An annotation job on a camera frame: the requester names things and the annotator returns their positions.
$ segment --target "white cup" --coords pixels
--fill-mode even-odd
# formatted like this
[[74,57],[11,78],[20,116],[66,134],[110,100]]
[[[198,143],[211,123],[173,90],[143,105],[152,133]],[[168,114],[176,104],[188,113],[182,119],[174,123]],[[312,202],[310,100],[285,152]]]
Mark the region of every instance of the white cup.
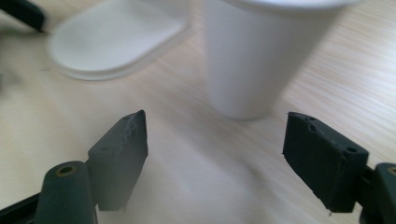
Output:
[[342,9],[358,0],[205,0],[209,99],[231,119],[262,116]]

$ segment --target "screw hole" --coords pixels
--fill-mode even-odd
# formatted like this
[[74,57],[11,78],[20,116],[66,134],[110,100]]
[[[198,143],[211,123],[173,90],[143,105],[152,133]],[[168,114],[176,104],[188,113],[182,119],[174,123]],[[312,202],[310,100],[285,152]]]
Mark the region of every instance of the screw hole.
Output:
[[311,130],[312,133],[317,131],[317,127],[315,127],[314,125],[309,126],[309,129]]
[[100,149],[100,151],[101,151],[101,152],[108,152],[108,151],[110,151],[110,148],[109,148],[109,147],[102,147],[102,148]]
[[356,148],[353,148],[353,147],[348,147],[346,150],[348,152],[352,152],[352,153],[358,152],[358,150]]

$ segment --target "wood grain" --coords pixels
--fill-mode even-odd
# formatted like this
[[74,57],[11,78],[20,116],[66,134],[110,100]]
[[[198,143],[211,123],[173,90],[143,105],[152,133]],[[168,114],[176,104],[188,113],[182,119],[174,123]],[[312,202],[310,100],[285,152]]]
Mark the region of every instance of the wood grain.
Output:
[[[51,27],[93,0],[37,0]],[[396,162],[396,3],[347,10],[262,119],[222,117],[206,96],[202,3],[195,33],[143,70],[84,82],[61,75],[37,34],[0,14],[0,208],[40,191],[44,174],[85,161],[122,116],[145,109],[149,157],[126,213],[100,223],[358,223],[329,216],[281,155],[287,113],[328,123]]]

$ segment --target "light wood surface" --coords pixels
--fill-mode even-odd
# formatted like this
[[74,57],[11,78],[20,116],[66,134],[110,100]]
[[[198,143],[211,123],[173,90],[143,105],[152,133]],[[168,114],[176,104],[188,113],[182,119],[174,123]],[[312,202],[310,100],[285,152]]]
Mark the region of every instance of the light wood surface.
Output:
[[[52,26],[93,0],[37,0]],[[62,76],[37,34],[0,14],[0,208],[40,191],[44,174],[87,152],[121,117],[145,109],[149,156],[126,213],[100,223],[358,223],[332,214],[281,155],[289,111],[332,126],[396,162],[396,2],[345,12],[264,118],[222,117],[206,96],[201,1],[196,32],[143,70],[85,82]]]

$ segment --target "table surface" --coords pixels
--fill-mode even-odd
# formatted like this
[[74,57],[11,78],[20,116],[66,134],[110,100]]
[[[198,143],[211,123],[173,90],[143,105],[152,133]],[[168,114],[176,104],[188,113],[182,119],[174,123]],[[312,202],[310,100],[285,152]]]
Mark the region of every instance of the table surface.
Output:
[[[97,4],[37,0],[52,25]],[[358,223],[331,214],[282,152],[287,113],[329,124],[396,162],[396,2],[349,8],[262,119],[219,115],[206,95],[202,3],[195,33],[127,77],[61,75],[38,34],[0,14],[0,208],[38,193],[44,174],[87,151],[121,117],[145,109],[149,157],[126,213],[100,223]]]

